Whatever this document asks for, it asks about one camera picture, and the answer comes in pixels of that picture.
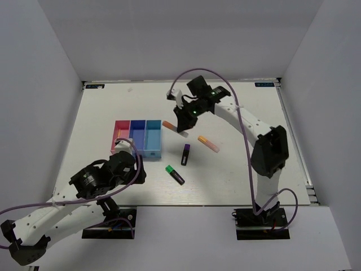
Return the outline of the corner table label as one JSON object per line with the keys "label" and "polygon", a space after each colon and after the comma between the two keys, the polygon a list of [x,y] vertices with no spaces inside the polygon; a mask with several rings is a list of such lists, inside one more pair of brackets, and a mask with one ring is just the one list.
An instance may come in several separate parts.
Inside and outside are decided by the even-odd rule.
{"label": "corner table label", "polygon": [[87,84],[85,89],[104,89],[104,84]]}
{"label": "corner table label", "polygon": [[255,82],[255,87],[257,88],[274,88],[275,84],[273,82]]}

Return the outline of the green cap black highlighter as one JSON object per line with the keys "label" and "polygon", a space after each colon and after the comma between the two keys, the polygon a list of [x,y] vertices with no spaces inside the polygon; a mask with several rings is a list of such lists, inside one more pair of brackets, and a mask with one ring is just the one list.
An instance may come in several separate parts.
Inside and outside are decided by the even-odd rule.
{"label": "green cap black highlighter", "polygon": [[185,180],[180,176],[180,174],[171,165],[167,165],[165,167],[165,170],[181,186],[185,184]]}

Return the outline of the orange cap clear highlighter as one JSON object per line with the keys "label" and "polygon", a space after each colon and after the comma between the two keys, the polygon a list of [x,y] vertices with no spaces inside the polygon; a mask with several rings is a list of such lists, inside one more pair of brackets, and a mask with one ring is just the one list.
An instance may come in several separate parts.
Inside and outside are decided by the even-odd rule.
{"label": "orange cap clear highlighter", "polygon": [[176,133],[176,134],[179,134],[180,136],[182,136],[182,137],[184,137],[184,138],[187,138],[187,137],[188,137],[188,133],[187,133],[187,132],[185,132],[185,131],[178,132],[177,127],[176,127],[175,125],[171,124],[170,122],[166,121],[166,120],[164,120],[164,121],[162,122],[162,125],[163,125],[163,127],[171,130],[172,132],[174,132],[174,133]]}

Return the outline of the pink plastic drawer bin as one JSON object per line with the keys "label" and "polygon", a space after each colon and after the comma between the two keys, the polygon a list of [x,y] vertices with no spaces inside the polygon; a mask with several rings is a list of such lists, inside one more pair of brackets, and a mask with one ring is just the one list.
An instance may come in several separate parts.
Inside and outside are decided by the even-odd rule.
{"label": "pink plastic drawer bin", "polygon": [[118,138],[129,138],[130,120],[116,120],[112,136],[111,153],[115,153],[116,140]]}

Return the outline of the dark blue plastic drawer bin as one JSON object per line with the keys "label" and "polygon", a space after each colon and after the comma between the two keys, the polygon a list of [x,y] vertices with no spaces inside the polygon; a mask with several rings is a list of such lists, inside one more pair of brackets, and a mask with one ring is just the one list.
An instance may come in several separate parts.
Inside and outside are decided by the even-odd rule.
{"label": "dark blue plastic drawer bin", "polygon": [[129,138],[133,139],[133,143],[140,155],[144,156],[145,144],[145,120],[131,120]]}

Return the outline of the yellow cap pink highlighter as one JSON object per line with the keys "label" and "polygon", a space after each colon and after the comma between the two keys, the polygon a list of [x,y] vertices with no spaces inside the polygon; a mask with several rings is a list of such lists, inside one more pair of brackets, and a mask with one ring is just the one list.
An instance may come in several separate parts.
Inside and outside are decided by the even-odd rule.
{"label": "yellow cap pink highlighter", "polygon": [[218,153],[219,152],[219,147],[216,146],[214,143],[212,143],[211,141],[209,141],[208,139],[206,139],[203,136],[198,136],[198,141],[201,142],[203,145],[205,145],[206,147],[208,147],[209,149],[211,149],[212,151]]}

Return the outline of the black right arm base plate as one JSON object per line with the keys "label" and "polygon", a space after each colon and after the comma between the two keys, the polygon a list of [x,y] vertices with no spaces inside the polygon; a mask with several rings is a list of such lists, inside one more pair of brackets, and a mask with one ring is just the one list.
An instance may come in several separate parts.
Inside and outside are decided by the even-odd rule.
{"label": "black right arm base plate", "polygon": [[236,237],[238,241],[266,241],[290,239],[288,228],[280,230],[288,223],[284,208],[278,209],[275,214],[265,221],[255,216],[250,208],[234,209],[232,216],[235,219]]}

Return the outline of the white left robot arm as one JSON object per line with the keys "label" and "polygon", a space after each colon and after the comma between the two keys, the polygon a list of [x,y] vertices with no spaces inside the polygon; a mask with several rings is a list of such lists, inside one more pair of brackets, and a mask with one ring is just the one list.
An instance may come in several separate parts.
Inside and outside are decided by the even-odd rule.
{"label": "white left robot arm", "polygon": [[45,203],[25,205],[35,210],[18,220],[1,223],[7,250],[21,266],[40,259],[56,242],[86,228],[128,222],[120,216],[113,195],[146,179],[142,155],[121,151],[96,160],[77,172]]}

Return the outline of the purple cap black highlighter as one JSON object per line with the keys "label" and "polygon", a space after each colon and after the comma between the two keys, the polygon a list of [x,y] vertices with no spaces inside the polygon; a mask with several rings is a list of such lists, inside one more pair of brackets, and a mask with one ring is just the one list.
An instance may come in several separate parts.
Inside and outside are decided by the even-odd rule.
{"label": "purple cap black highlighter", "polygon": [[190,144],[185,144],[184,145],[184,149],[183,149],[183,153],[182,153],[182,159],[181,159],[181,165],[182,166],[186,166],[187,162],[188,162],[188,157],[190,154]]}

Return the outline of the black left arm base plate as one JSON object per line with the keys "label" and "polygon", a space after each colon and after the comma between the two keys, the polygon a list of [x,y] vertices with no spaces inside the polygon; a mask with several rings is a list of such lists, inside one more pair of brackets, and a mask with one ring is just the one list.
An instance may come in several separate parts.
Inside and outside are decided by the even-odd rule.
{"label": "black left arm base plate", "polygon": [[120,208],[111,220],[105,218],[101,225],[82,231],[82,239],[121,240],[135,238],[137,209]]}

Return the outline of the light blue plastic drawer bin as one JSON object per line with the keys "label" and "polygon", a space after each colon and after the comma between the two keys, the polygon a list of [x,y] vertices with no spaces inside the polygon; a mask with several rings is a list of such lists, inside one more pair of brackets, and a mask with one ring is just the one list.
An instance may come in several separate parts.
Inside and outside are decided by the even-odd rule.
{"label": "light blue plastic drawer bin", "polygon": [[161,120],[147,120],[144,141],[144,157],[153,159],[161,157]]}

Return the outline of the right corner table label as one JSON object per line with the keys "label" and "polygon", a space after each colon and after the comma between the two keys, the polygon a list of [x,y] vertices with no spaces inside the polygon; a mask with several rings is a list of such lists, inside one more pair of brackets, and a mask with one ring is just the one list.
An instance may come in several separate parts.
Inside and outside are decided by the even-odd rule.
{"label": "right corner table label", "polygon": [[273,82],[255,82],[255,87],[257,88],[274,88],[275,84]]}

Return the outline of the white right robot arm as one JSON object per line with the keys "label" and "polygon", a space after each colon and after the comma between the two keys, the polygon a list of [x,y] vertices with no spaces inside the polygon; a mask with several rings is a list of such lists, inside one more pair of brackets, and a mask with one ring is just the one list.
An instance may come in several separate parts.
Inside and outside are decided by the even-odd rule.
{"label": "white right robot arm", "polygon": [[170,89],[167,99],[176,102],[177,132],[192,129],[206,112],[228,122],[246,140],[246,154],[252,172],[257,173],[257,188],[251,190],[255,220],[268,225],[279,208],[278,186],[281,170],[289,158],[287,133],[281,125],[264,123],[236,103],[236,95],[222,86],[212,88],[202,76],[189,83],[191,96]]}

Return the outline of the left corner table label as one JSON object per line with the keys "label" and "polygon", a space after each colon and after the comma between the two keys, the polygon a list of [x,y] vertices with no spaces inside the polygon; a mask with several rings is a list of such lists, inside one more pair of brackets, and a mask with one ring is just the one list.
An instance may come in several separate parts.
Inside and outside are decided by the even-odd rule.
{"label": "left corner table label", "polygon": [[85,89],[104,89],[104,84],[87,84]]}

